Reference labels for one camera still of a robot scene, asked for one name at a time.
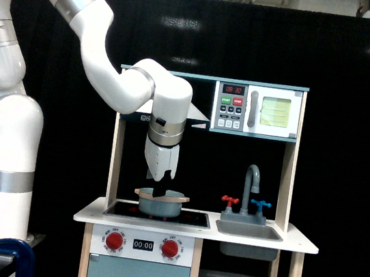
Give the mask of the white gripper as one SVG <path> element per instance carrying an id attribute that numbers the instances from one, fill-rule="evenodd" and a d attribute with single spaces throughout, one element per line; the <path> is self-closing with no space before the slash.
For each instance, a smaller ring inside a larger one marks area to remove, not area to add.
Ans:
<path id="1" fill-rule="evenodd" d="M 150 174 L 155 181 L 152 197 L 165 196 L 171 180 L 174 179 L 180 155 L 180 146 L 161 147 L 146 139 L 145 159 Z"/>

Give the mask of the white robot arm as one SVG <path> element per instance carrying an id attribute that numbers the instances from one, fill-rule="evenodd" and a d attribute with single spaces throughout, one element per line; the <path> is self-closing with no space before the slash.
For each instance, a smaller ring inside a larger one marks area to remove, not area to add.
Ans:
<path id="1" fill-rule="evenodd" d="M 86 77 L 111 109 L 127 115 L 152 103 L 145 159 L 159 184 L 173 179 L 193 96 L 190 84 L 152 59 L 117 72 L 106 51 L 114 16 L 105 0 L 49 1 L 79 39 Z M 44 126 L 40 101 L 49 100 L 44 84 L 51 76 L 25 82 L 11 6 L 12 0 L 0 0 L 0 239 L 26 240 Z"/>

